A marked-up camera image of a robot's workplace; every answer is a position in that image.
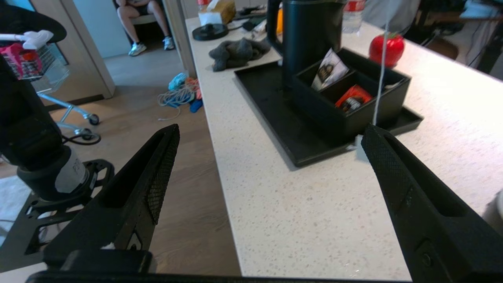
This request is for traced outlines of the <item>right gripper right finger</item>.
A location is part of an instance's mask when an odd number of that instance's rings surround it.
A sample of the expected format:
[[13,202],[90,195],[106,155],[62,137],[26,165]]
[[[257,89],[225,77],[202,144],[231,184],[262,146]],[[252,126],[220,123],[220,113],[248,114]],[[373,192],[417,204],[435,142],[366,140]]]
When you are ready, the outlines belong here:
[[375,172],[413,282],[501,282],[503,240],[388,131],[362,147]]

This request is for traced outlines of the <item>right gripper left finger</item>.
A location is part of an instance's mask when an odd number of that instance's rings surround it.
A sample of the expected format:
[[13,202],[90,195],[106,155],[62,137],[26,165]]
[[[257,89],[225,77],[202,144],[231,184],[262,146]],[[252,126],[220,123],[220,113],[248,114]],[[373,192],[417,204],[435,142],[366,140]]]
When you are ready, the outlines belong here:
[[113,246],[147,250],[180,143],[178,124],[158,130],[42,253],[48,268],[70,253]]

